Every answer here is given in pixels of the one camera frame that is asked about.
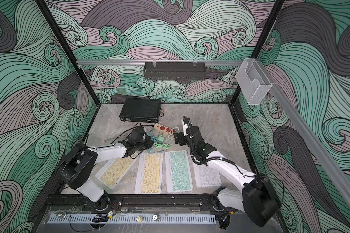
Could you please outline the yellow wireless keyboard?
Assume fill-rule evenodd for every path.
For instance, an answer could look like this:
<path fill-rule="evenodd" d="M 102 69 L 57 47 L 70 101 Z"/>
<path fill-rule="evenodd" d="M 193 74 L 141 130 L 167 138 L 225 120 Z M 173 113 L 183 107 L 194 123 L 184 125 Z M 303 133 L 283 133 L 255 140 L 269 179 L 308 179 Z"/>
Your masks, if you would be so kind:
<path fill-rule="evenodd" d="M 163 153 L 143 153 L 139 156 L 139 165 L 135 183 L 135 194 L 160 194 L 162 186 Z"/>
<path fill-rule="evenodd" d="M 114 189 L 133 166 L 135 160 L 130 157 L 111 159 L 97 172 L 95 177 L 109 189 Z"/>

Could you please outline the green wireless keyboard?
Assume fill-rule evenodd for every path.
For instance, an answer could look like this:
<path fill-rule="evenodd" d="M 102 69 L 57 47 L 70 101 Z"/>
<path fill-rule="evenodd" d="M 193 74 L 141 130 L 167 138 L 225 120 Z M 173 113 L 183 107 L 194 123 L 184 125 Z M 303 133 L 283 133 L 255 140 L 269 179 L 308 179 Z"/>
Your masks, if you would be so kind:
<path fill-rule="evenodd" d="M 193 190 L 190 164 L 186 150 L 166 152 L 165 165 L 168 193 Z"/>

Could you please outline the white wireless keyboard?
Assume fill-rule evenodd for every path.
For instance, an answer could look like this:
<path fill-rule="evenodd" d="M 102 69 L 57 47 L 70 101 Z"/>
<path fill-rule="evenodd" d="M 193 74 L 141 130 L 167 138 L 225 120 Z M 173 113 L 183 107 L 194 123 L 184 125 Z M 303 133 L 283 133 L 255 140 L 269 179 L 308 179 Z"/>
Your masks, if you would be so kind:
<path fill-rule="evenodd" d="M 193 164 L 194 177 L 198 187 L 221 186 L 220 174 L 205 165 Z"/>

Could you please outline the black computer box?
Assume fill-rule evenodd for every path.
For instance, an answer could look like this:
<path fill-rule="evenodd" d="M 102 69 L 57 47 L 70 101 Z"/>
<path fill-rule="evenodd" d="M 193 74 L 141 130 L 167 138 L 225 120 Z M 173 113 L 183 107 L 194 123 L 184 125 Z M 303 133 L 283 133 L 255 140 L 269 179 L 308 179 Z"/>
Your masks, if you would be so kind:
<path fill-rule="evenodd" d="M 126 99 L 119 118 L 121 121 L 158 123 L 161 109 L 160 100 Z"/>

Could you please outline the aluminium wall rail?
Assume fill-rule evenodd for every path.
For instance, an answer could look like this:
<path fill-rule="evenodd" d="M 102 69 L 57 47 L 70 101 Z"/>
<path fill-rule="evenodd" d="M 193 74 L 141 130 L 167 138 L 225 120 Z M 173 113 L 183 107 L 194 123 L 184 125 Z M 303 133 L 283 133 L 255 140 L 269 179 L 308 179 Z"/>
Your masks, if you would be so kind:
<path fill-rule="evenodd" d="M 76 61 L 78 66 L 144 66 L 145 63 L 204 63 L 205 66 L 223 66 L 235 67 L 240 66 L 243 60 L 108 60 L 108 59 L 83 59 Z"/>

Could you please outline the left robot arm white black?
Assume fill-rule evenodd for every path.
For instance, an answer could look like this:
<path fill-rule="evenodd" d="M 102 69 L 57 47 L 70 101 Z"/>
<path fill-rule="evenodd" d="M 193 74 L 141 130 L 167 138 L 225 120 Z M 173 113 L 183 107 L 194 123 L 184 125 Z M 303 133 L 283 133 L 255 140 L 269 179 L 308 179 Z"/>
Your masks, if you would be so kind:
<path fill-rule="evenodd" d="M 93 203 L 100 203 L 107 198 L 105 191 L 90 177 L 94 166 L 103 161 L 140 153 L 151 148 L 153 144 L 144 127 L 134 127 L 128 138 L 115 144 L 102 147 L 77 144 L 60 160 L 55 171 L 71 189 L 77 190 Z"/>

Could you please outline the clear acrylic wall holder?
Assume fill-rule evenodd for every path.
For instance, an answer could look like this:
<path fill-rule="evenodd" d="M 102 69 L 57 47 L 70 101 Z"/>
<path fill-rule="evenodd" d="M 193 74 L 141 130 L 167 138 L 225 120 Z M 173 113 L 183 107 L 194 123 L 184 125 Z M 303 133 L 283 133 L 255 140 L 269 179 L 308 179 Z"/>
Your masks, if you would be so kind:
<path fill-rule="evenodd" d="M 259 105 L 272 88 L 265 66 L 255 58 L 244 59 L 236 80 L 248 105 Z"/>

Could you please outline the black wall shelf tray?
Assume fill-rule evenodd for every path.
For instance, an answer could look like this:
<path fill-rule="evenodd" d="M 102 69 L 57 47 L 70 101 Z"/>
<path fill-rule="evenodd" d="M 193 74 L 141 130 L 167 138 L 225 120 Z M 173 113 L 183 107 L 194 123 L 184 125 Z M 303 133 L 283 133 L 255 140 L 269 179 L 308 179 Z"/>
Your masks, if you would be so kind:
<path fill-rule="evenodd" d="M 149 81 L 194 81 L 206 79 L 206 66 L 197 62 L 147 62 L 144 78 Z"/>

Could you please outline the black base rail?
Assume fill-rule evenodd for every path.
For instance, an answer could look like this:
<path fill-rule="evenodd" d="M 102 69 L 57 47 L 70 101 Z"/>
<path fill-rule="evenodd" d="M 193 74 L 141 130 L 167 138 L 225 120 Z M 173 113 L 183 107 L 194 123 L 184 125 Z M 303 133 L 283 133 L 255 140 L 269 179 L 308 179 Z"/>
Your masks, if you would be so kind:
<path fill-rule="evenodd" d="M 275 213 L 280 206 L 278 199 L 272 199 L 269 196 L 250 197 L 246 196 L 243 201 L 233 198 L 231 204 L 222 201 L 213 194 L 105 194 L 102 199 L 93 202 L 83 195 L 50 195 L 45 203 L 46 206 L 81 206 L 84 211 L 103 212 L 103 211 L 121 211 L 128 207 L 185 207 L 194 208 L 201 212 L 226 212 L 244 211 L 245 213 Z"/>

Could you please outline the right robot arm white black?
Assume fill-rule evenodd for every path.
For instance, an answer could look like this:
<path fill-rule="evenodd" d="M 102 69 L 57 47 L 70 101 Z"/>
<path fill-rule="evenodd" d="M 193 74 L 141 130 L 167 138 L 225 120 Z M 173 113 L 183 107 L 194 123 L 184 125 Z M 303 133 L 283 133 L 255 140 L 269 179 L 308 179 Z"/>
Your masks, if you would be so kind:
<path fill-rule="evenodd" d="M 216 198 L 223 207 L 243 211 L 259 227 L 263 227 L 279 211 L 281 201 L 270 178 L 239 167 L 202 138 L 199 128 L 186 125 L 174 132 L 175 143 L 187 145 L 194 164 L 206 166 L 227 178 L 238 190 L 223 188 Z"/>

